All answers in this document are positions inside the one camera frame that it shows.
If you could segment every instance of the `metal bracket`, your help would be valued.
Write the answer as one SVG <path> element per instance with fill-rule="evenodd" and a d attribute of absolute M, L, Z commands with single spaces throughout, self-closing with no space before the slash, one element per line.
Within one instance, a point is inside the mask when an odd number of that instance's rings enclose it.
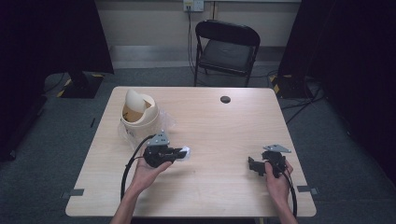
<path fill-rule="evenodd" d="M 160 133 L 155 134 L 155 136 L 148 141 L 148 147 L 167 146 L 169 143 L 170 141 L 165 131 L 161 130 Z"/>
<path fill-rule="evenodd" d="M 281 145 L 271 145 L 271 146 L 266 146 L 266 147 L 263 147 L 263 148 L 268 150 L 268 151 L 291 153 L 290 149 L 282 147 Z"/>

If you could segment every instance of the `gray carpet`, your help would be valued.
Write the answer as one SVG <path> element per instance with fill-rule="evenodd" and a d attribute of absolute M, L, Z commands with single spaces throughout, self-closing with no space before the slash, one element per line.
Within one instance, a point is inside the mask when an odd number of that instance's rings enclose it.
<path fill-rule="evenodd" d="M 255 66 L 249 87 L 267 87 L 264 76 L 275 69 Z M 61 85 L 47 92 L 49 99 L 19 145 L 17 159 L 0 163 L 0 223 L 109 222 L 110 217 L 68 217 L 64 212 L 67 199 L 61 195 L 77 181 L 111 91 L 116 86 L 192 86 L 193 82 L 189 67 L 115 72 L 105 77 L 94 99 L 57 98 L 67 75 Z M 56 85 L 61 76 L 48 77 L 46 89 Z M 207 86 L 244 84 L 240 77 L 201 75 L 200 79 Z M 318 83 L 309 86 L 315 90 Z M 301 101 L 279 99 L 279 104 L 285 107 Z M 299 109 L 284 109 L 285 120 Z M 396 223 L 395 188 L 370 155 L 348 137 L 343 122 L 325 99 L 307 106 L 288 127 L 306 180 L 318 191 L 313 195 L 317 214 L 299 218 L 300 223 Z M 276 218 L 268 222 L 276 223 Z"/>

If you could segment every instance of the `black curtain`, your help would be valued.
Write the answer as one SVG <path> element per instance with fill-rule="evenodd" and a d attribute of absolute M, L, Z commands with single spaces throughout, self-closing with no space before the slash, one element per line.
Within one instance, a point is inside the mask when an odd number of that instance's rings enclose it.
<path fill-rule="evenodd" d="M 7 154 L 47 76 L 114 71 L 93 0 L 2 1 L 0 31 L 0 153 Z"/>

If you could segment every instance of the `wrist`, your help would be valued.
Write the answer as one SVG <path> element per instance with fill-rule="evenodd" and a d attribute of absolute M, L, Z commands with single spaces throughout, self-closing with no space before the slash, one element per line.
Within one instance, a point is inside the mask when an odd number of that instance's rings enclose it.
<path fill-rule="evenodd" d="M 277 211 L 290 210 L 288 201 L 285 200 L 273 200 L 274 206 Z"/>

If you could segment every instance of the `fingers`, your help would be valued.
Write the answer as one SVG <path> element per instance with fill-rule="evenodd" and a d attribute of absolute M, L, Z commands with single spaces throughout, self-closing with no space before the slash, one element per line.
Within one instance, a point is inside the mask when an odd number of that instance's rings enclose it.
<path fill-rule="evenodd" d="M 264 165 L 265 165 L 265 173 L 267 174 L 267 179 L 275 178 L 274 174 L 273 174 L 273 167 L 272 167 L 271 163 L 267 161 L 264 163 Z"/>
<path fill-rule="evenodd" d="M 156 170 L 158 171 L 158 174 L 159 174 L 159 173 L 165 171 L 166 169 L 168 169 L 168 167 L 171 165 L 172 165 L 172 162 L 166 161 L 163 164 L 161 164 L 159 167 L 157 167 Z"/>
<path fill-rule="evenodd" d="M 291 172 L 293 172 L 293 167 L 290 165 L 290 163 L 288 161 L 286 161 L 286 168 L 289 171 L 289 174 L 291 174 Z"/>

